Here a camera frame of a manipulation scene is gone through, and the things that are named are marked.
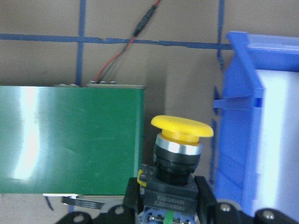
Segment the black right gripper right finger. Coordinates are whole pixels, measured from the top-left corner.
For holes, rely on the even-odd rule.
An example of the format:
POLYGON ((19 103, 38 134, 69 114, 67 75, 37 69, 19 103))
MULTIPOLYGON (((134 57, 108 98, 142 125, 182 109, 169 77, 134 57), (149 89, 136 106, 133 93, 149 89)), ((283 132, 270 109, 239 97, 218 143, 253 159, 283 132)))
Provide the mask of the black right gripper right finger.
POLYGON ((200 224, 297 224, 298 221, 283 212, 264 208, 257 210, 254 216, 245 214, 230 202, 218 202, 205 177, 195 176, 197 184, 197 217, 200 224))

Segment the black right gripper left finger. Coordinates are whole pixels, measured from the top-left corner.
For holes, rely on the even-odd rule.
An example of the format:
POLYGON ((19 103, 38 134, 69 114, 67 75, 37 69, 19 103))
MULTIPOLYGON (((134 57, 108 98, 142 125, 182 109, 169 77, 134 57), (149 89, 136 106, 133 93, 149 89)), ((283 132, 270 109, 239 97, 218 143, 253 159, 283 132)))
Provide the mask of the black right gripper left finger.
POLYGON ((120 204, 112 205, 111 202, 87 201, 65 196, 62 202, 100 212, 97 217, 93 218, 87 212, 73 211, 59 219, 57 224, 139 224, 141 222, 139 217, 139 213, 142 212, 140 186, 134 177, 129 179, 126 193, 120 204))

